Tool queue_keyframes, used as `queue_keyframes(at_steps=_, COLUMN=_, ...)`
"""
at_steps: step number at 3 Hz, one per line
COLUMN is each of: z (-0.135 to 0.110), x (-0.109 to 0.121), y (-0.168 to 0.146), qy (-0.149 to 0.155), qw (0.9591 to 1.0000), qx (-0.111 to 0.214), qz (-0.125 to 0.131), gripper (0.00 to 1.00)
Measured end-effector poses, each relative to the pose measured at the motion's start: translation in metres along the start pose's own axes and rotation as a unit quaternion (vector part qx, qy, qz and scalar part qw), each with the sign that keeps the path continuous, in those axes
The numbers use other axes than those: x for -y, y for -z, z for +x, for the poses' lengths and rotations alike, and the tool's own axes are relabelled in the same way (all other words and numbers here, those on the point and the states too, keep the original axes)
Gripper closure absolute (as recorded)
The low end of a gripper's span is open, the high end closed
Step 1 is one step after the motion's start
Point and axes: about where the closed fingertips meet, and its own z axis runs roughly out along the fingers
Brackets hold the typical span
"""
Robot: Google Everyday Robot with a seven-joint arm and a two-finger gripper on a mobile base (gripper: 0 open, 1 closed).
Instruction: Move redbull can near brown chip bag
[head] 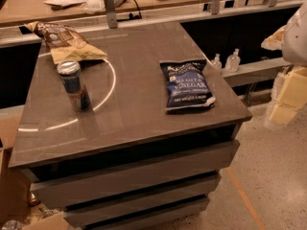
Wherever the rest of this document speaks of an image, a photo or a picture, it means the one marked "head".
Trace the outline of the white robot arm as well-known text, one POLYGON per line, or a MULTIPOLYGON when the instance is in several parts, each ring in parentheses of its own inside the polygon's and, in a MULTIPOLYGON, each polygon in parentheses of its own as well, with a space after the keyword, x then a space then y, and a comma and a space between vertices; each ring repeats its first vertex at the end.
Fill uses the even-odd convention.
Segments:
POLYGON ((272 100, 266 111, 265 127, 285 127, 307 104, 307 3, 304 3, 287 24, 267 37, 261 47, 281 50, 282 57, 293 65, 289 73, 277 74, 272 100))

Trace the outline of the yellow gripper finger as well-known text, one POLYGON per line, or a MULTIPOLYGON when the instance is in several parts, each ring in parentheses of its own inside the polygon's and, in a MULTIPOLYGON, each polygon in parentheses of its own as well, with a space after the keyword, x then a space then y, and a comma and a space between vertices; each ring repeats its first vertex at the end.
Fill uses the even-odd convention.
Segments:
POLYGON ((274 80, 264 126, 271 130, 285 127, 306 104, 307 68, 296 67, 289 73, 283 70, 274 80))
POLYGON ((263 49, 271 50, 271 51, 281 50, 285 28, 286 26, 282 26, 277 31, 275 31, 272 35, 265 38, 263 42, 261 43, 261 47, 263 49))

